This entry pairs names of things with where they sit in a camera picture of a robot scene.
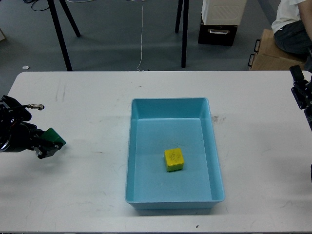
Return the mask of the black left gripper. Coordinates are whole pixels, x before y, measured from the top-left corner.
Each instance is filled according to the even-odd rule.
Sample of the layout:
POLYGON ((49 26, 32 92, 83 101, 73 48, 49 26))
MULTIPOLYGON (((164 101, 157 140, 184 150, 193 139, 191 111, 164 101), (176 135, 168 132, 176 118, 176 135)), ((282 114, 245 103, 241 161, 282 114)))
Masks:
POLYGON ((36 125, 18 123, 12 126, 0 127, 0 152, 21 152, 32 150, 39 159, 53 156, 63 146, 63 142, 43 141, 40 136, 44 133, 36 125))

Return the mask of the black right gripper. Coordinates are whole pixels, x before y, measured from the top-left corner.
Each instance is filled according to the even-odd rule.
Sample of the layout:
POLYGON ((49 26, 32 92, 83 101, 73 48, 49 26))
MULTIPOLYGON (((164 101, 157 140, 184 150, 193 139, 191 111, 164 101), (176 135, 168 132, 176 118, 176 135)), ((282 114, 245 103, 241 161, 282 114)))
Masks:
POLYGON ((291 66, 290 72, 293 78, 292 94, 299 109, 304 109, 310 129, 312 129, 312 81, 305 80, 299 65, 291 66))

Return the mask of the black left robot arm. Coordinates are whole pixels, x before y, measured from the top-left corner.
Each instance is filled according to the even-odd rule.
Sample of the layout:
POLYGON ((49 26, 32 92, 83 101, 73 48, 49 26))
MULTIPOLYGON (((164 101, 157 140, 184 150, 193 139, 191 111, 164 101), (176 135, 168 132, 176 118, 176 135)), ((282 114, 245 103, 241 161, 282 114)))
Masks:
POLYGON ((53 129, 46 131, 30 123, 28 109, 42 111, 43 104, 20 104, 16 99, 2 96, 0 99, 0 151, 35 151, 39 159, 53 156, 66 141, 53 129))

